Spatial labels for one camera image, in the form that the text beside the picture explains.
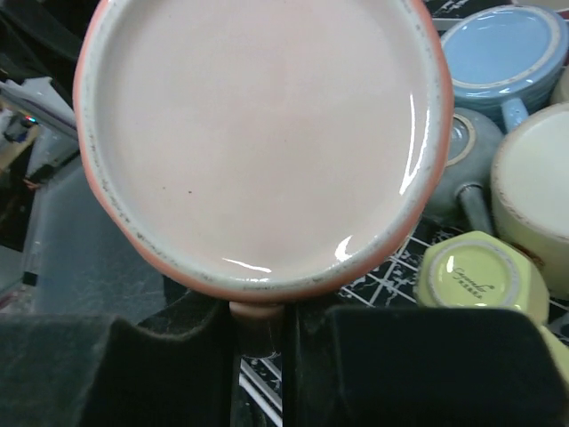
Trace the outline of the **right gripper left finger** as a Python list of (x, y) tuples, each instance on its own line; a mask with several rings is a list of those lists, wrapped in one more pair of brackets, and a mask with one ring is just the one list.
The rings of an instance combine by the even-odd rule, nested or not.
[(117, 315), (4, 315), (4, 426), (227, 426), (225, 302), (187, 294), (133, 324)]

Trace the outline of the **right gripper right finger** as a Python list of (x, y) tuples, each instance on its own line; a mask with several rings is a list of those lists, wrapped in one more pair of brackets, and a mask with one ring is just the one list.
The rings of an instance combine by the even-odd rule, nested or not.
[(561, 426), (568, 392), (525, 315), (298, 308), (283, 348), (286, 426)]

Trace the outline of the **yellow-green mug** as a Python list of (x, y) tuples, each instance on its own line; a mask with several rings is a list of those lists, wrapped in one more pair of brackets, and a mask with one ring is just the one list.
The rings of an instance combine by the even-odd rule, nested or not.
[(546, 328), (549, 290), (540, 272), (498, 238), (471, 231), (427, 249), (414, 295), (429, 307), (521, 311), (541, 328), (557, 359), (568, 362), (568, 348)]

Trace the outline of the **grey mug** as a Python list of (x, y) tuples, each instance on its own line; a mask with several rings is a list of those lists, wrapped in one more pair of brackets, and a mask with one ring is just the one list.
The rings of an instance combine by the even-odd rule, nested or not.
[(455, 109), (445, 170), (424, 215), (439, 224), (463, 218), (472, 230), (493, 235), (486, 199), (493, 158), (503, 139), (490, 118), (472, 109)]

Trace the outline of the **pink mug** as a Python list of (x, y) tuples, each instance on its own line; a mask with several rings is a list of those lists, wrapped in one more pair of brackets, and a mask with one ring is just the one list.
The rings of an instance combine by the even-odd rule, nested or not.
[(453, 90), (421, 1), (102, 1), (76, 66), (87, 181), (137, 252), (225, 300), (242, 350), (410, 235)]

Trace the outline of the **light blue mug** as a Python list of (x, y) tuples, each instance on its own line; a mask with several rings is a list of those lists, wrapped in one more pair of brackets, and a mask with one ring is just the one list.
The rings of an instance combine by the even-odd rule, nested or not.
[(441, 37), (457, 107), (511, 132), (541, 109), (568, 54), (568, 25), (537, 5), (504, 5), (461, 20)]

